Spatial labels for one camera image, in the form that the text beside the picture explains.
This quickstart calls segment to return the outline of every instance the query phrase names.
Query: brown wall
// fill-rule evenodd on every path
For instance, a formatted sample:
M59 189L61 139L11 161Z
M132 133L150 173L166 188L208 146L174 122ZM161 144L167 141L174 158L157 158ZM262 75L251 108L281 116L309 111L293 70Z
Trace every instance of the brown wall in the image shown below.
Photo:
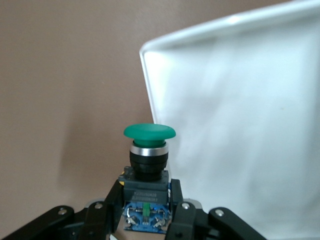
M139 49L284 0L0 1L0 238L57 205L105 197L152 122Z

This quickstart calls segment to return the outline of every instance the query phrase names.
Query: chrome ring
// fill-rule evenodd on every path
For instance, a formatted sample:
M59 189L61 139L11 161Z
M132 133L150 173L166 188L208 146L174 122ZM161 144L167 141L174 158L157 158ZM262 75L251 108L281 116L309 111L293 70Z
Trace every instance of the chrome ring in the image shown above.
M164 144L164 146L156 148L142 148L132 144L130 152L139 156L152 157L167 154L169 152L169 148L166 143Z

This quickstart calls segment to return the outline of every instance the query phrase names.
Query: white plastic tray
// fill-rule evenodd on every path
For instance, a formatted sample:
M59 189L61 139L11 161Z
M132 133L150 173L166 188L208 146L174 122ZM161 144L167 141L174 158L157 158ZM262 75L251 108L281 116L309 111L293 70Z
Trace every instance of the white plastic tray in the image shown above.
M184 197L267 239L320 239L320 1L193 26L140 56Z

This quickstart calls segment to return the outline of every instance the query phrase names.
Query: blue circuit board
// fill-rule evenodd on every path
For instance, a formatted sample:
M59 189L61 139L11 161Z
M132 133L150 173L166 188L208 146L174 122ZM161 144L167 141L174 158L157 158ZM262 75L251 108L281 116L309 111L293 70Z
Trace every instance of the blue circuit board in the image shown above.
M168 205L148 202L127 202L124 211L124 229L165 234L171 222Z

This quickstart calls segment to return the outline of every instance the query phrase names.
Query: green push button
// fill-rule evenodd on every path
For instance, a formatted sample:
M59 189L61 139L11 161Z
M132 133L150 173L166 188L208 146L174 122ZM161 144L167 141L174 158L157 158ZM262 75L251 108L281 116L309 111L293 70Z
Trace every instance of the green push button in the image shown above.
M134 139L134 143L141 148L160 148L165 144L166 139L176 136L172 127L153 124L141 123L128 126L124 130L124 135Z

